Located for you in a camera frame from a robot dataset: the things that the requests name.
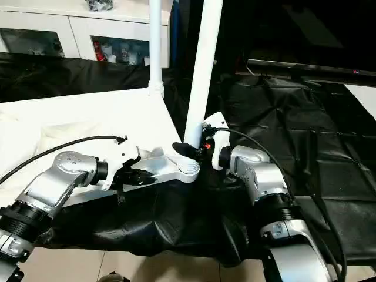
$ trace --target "black tarp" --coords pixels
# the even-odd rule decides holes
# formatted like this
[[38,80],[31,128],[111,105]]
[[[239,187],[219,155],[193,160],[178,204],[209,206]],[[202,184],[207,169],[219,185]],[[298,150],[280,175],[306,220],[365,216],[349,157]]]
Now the black tarp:
[[[0,102],[140,88],[148,80],[143,67],[0,54]],[[191,80],[173,70],[163,80],[183,136]],[[348,262],[376,261],[376,122],[345,86],[214,73],[206,115],[217,111],[280,161],[308,221],[337,257],[307,187],[324,199]],[[231,144],[252,146],[233,135]],[[142,256],[169,249],[235,266],[259,257],[253,220],[242,182],[203,166],[193,184],[173,181],[127,192],[121,204],[112,196],[65,208],[39,243]]]

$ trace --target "glass cabinet door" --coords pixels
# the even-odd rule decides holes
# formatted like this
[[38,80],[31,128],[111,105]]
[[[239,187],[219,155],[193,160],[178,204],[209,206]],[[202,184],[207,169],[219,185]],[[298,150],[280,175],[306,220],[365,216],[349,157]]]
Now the glass cabinet door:
[[65,57],[56,32],[0,28],[0,36],[9,53]]
[[68,16],[0,11],[0,52],[79,58]]
[[96,59],[127,65],[149,64],[149,42],[143,40],[91,36]]

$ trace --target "cabinet door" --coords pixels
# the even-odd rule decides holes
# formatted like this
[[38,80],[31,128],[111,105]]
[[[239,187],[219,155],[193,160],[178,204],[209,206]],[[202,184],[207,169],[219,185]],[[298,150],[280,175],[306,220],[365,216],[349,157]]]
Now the cabinet door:
[[[81,58],[123,62],[130,65],[149,61],[148,23],[69,17]],[[162,25],[161,65],[169,67],[169,27]]]
[[0,52],[79,57],[67,16],[0,11]]

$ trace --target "white cabinet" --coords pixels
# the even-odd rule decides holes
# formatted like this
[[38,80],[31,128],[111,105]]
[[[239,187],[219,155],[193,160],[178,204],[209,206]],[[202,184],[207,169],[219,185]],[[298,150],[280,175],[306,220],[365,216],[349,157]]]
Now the white cabinet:
[[[0,52],[147,63],[149,1],[113,0],[112,10],[91,12],[85,0],[1,0]],[[172,4],[162,0],[164,68],[170,61]]]
[[[106,57],[110,54],[116,56],[117,62],[138,65],[149,57],[150,25],[148,23],[79,17],[69,17],[69,19],[83,59],[97,59],[95,45],[100,47]],[[168,68],[170,42],[168,26],[161,26],[161,35],[161,65],[163,68]]]
[[79,57],[67,16],[0,11],[0,52]]

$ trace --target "black cable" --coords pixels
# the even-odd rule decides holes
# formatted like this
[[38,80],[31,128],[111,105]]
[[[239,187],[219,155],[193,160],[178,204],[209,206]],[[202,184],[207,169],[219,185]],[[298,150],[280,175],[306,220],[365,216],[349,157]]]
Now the black cable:
[[346,275],[347,275],[347,258],[346,258],[346,254],[344,252],[344,248],[343,248],[343,243],[342,243],[342,240],[341,240],[341,237],[337,231],[337,229],[335,228],[334,226],[334,223],[332,222],[332,220],[330,219],[328,213],[325,211],[325,209],[323,208],[323,206],[321,205],[321,203],[319,203],[318,199],[316,198],[315,195],[312,195],[310,194],[313,202],[315,203],[315,205],[317,206],[317,208],[319,209],[321,215],[323,216],[325,222],[329,225],[329,228],[338,244],[338,248],[340,249],[340,253],[341,253],[341,264],[342,264],[342,270],[341,270],[341,277],[338,277],[338,280],[340,282],[345,282],[345,278],[346,278]]
[[222,282],[221,278],[221,265],[218,263],[218,272],[219,272],[219,282]]
[[330,251],[328,245],[325,243],[324,239],[321,237],[321,235],[315,230],[315,228],[312,226],[312,224],[310,224],[309,222],[307,222],[308,225],[311,226],[311,231],[313,233],[315,233],[316,235],[316,239],[318,239],[319,241],[319,244],[321,246],[322,249],[324,249],[325,251],[325,254],[327,255],[328,259],[329,259],[329,263],[333,266],[334,268],[334,271],[335,271],[335,275],[337,275],[337,279],[338,279],[338,282],[340,281],[344,281],[344,276],[343,274],[341,273],[341,270],[340,268],[338,267],[338,264],[332,254],[332,252]]
[[[244,137],[244,138],[248,139],[249,141],[253,142],[261,150],[265,151],[269,155],[269,158],[274,162],[274,164],[281,170],[281,172],[284,171],[282,166],[276,160],[276,158],[263,145],[261,145],[261,143],[258,142],[256,139],[244,134],[243,132],[240,132],[240,131],[237,131],[237,130],[234,130],[234,129],[230,129],[230,128],[214,127],[211,130],[213,130],[214,132],[215,131],[228,131],[228,132],[233,132],[233,133],[236,133],[238,135],[241,135],[242,137]],[[292,192],[290,190],[290,185],[289,185],[286,177],[284,177],[284,180],[286,182],[286,185],[288,187],[288,191],[290,192],[290,195],[292,197],[294,197],[294,195],[292,194]],[[334,223],[331,221],[328,213],[325,211],[325,209],[322,207],[322,205],[318,202],[318,199],[315,197],[315,195],[310,193],[310,196],[311,196],[313,202],[315,203],[315,205],[317,206],[317,208],[319,209],[319,211],[320,211],[321,215],[323,216],[324,220],[329,225],[329,228],[330,228],[330,230],[331,230],[331,232],[332,232],[332,234],[333,234],[333,236],[334,236],[334,238],[335,238],[335,240],[338,244],[338,248],[340,249],[340,253],[341,253],[342,270],[341,270],[341,273],[337,273],[337,270],[339,270],[339,269],[336,270],[335,267],[334,267],[334,270],[336,270],[336,274],[337,274],[339,282],[345,282],[345,278],[346,278],[346,274],[347,274],[347,259],[346,259],[346,254],[344,252],[344,248],[343,248],[343,244],[342,244],[340,235],[339,235],[337,229],[335,228]]]
[[246,61],[246,57],[244,55],[244,48],[241,50],[241,54],[243,55],[243,62],[248,70],[248,72],[251,74],[251,75],[255,75],[254,72],[252,70],[250,70],[250,68],[248,67],[248,64],[247,64],[247,61]]
[[28,159],[27,161],[24,161],[23,163],[21,163],[19,166],[17,166],[16,168],[12,169],[10,172],[8,172],[5,176],[3,176],[1,179],[0,179],[0,185],[6,181],[8,178],[10,178],[13,174],[15,174],[18,170],[20,169],[23,169],[25,166],[27,166],[28,164],[32,163],[33,161],[35,160],[38,160],[39,158],[43,157],[43,156],[46,156],[54,151],[57,151],[57,150],[60,150],[60,149],[63,149],[65,147],[68,147],[70,145],[74,145],[74,144],[77,144],[77,143],[81,143],[81,142],[85,142],[85,141],[89,141],[89,140],[96,140],[96,139],[115,139],[117,142],[120,143],[123,143],[125,140],[127,140],[127,138],[122,138],[122,137],[118,137],[118,136],[111,136],[111,135],[104,135],[104,136],[92,136],[92,137],[86,137],[86,138],[81,138],[81,139],[78,139],[78,140],[74,140],[74,141],[71,141],[71,142],[68,142],[68,143],[65,143],[65,144],[62,144],[60,146],[57,146],[57,147],[54,147],[52,149],[49,149],[43,153],[40,153],[30,159]]

